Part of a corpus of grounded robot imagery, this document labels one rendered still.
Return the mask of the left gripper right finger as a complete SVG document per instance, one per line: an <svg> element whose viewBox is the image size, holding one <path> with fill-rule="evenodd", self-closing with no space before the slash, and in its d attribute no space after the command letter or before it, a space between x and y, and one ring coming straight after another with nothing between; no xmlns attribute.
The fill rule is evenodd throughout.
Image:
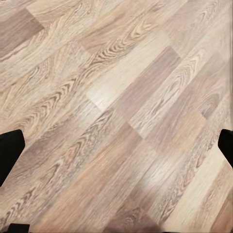
<svg viewBox="0 0 233 233"><path fill-rule="evenodd" d="M222 129L217 145L233 168L233 131Z"/></svg>

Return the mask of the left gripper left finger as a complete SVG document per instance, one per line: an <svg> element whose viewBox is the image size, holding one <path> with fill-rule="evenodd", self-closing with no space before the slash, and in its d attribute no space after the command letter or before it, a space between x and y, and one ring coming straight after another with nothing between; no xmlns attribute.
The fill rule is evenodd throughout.
<svg viewBox="0 0 233 233"><path fill-rule="evenodd" d="M0 134L0 188L24 149L21 129Z"/></svg>

